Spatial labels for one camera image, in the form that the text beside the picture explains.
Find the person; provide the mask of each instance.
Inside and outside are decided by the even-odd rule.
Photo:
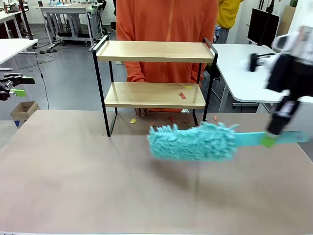
[[[244,0],[219,0],[219,14],[217,25],[221,27],[218,32],[216,43],[225,44],[229,30],[235,24],[240,3]]]
[[[119,40],[212,42],[218,0],[117,0]],[[125,62],[128,82],[196,83],[199,63]],[[145,116],[148,109],[135,109]]]

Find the jacket zipper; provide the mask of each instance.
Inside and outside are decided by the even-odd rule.
[[[175,4],[175,0],[171,0],[170,18],[169,18],[168,30],[167,30],[167,38],[166,38],[167,42],[169,42],[171,40],[171,32],[172,32],[172,24],[173,24],[173,14],[174,14],[174,4]],[[164,65],[163,65],[163,79],[165,78],[165,67],[166,67],[166,62],[164,62]]]

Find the black metal shelf frame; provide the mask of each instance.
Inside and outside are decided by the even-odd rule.
[[[117,116],[117,108],[115,107],[115,115],[113,117],[113,120],[111,122],[111,125],[109,126],[108,122],[108,116],[107,116],[107,111],[106,111],[106,104],[104,102],[104,95],[103,95],[103,89],[102,89],[102,83],[101,83],[101,75],[100,75],[100,70],[99,70],[99,65],[98,65],[98,59],[97,59],[97,52],[99,49],[103,46],[105,42],[109,40],[108,35],[104,36],[100,42],[97,43],[97,45],[92,49],[92,56],[93,56],[93,62],[96,70],[96,75],[97,75],[97,81],[98,81],[98,87],[99,87],[99,93],[100,93],[100,99],[101,99],[101,105],[102,105],[102,111],[103,111],[103,116],[104,116],[104,122],[106,125],[106,130],[107,130],[107,135],[110,137],[112,135],[112,131],[114,128],[116,116]],[[203,39],[203,43],[207,43],[209,45],[209,48],[211,48],[214,52],[214,59],[212,66],[217,66],[217,58],[218,58],[218,52],[216,49],[213,47],[213,45],[210,43],[210,41],[207,38]],[[110,68],[110,76],[111,76],[111,82],[114,82],[114,76],[113,76],[113,68],[112,68],[112,61],[109,61],[109,68]],[[201,68],[202,68],[202,63],[199,63],[199,70],[198,70],[198,77],[197,77],[197,84],[200,82],[200,75],[201,75]],[[206,113],[210,101],[210,95],[211,95],[211,89],[213,85],[213,79],[210,79],[209,81],[209,87],[208,87],[208,93],[207,97],[205,100],[205,107],[204,107],[204,113],[203,113],[203,121],[206,119]],[[198,125],[198,120],[196,117],[195,109],[192,110],[192,115],[194,118],[195,125]]]

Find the yellow paper scrap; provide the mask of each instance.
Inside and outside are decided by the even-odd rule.
[[[185,89],[188,89],[188,90],[191,89],[191,86],[184,86],[184,85],[181,85],[181,86],[184,87]]]
[[[132,124],[135,124],[137,122],[137,119],[136,118],[133,118],[132,120],[131,120],[131,123]]]

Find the yellow shirt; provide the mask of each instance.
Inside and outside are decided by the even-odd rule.
[[[235,24],[239,5],[243,0],[219,0],[217,24],[222,28],[231,28]]]

